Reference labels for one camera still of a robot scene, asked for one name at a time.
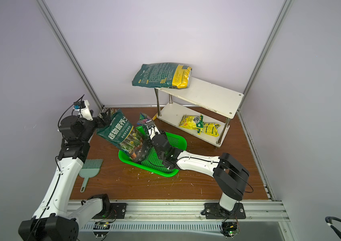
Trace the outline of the teal and yellow fertilizer bag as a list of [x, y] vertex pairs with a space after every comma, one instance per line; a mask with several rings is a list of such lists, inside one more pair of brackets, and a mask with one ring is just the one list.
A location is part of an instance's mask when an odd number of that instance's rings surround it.
[[133, 86], [184, 89], [189, 86], [192, 68], [179, 63], [143, 64], [132, 80]]

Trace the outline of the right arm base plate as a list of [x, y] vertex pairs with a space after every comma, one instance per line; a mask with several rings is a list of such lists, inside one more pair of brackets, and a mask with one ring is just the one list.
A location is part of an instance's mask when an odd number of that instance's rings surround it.
[[204, 204], [204, 209], [201, 211], [201, 215], [206, 219], [246, 219], [244, 206], [242, 203], [235, 203], [234, 208], [228, 211], [222, 208], [219, 203], [209, 202]]

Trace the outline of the yellow green packet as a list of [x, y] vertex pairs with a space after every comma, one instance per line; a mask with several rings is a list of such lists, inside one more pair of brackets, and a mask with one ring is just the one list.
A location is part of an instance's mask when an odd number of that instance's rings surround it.
[[202, 115], [184, 115], [178, 125], [181, 128], [189, 130], [198, 130], [204, 128], [204, 121]]

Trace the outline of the light green blue-edged bag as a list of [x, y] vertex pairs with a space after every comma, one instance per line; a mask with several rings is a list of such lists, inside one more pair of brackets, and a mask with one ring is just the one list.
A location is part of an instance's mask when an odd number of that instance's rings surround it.
[[141, 112], [139, 115], [139, 121], [137, 122], [137, 125], [143, 126], [144, 128], [148, 128], [152, 124], [153, 124], [152, 118], [147, 114]]

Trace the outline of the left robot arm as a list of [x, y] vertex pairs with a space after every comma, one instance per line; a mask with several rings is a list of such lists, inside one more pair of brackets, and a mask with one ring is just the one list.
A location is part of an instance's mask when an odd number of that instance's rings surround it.
[[61, 116], [58, 130], [62, 134], [61, 150], [55, 158], [56, 171], [48, 191], [32, 218], [18, 229], [24, 241], [75, 241], [80, 229], [93, 217], [108, 210], [105, 194], [86, 200], [73, 212], [68, 212], [70, 196], [76, 178], [86, 162], [89, 140], [97, 128], [111, 123], [111, 110], [103, 109], [97, 117], [92, 110], [80, 110], [80, 115]]

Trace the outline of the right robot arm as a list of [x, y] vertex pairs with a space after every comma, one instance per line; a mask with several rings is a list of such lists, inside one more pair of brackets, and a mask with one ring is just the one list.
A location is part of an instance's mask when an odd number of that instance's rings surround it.
[[228, 153], [220, 156], [203, 156], [172, 146], [166, 133], [159, 130], [150, 118], [138, 122], [149, 137], [157, 157], [168, 169], [189, 170], [208, 175], [217, 182], [222, 191], [219, 211], [235, 213], [246, 193], [249, 171]]

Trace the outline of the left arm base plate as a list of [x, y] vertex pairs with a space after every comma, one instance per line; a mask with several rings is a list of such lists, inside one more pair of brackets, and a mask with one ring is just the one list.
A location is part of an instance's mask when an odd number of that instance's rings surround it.
[[111, 203], [106, 211], [101, 211], [93, 219], [123, 220], [127, 210], [127, 203]]

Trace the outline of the dark green flower soil bag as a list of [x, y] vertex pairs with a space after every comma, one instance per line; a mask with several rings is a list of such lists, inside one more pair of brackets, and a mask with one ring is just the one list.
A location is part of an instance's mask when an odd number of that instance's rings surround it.
[[109, 126], [97, 130], [97, 135], [129, 156], [134, 163], [144, 161], [151, 148], [147, 138], [137, 131], [120, 109], [111, 115]]

